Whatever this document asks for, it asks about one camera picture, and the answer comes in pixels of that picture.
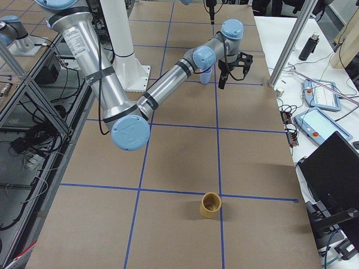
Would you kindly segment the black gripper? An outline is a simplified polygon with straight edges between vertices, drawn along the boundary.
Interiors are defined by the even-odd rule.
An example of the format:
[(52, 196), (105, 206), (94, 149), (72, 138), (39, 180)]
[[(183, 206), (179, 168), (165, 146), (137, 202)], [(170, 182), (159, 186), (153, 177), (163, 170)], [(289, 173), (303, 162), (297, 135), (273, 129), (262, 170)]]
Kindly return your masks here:
[(208, 13), (210, 15), (210, 22), (213, 25), (215, 21), (215, 6), (217, 5), (216, 0), (206, 0), (206, 8), (208, 9)]
[(229, 72), (233, 70), (233, 68), (221, 60), (218, 61), (218, 67), (220, 69), (219, 83), (226, 83), (228, 80)]

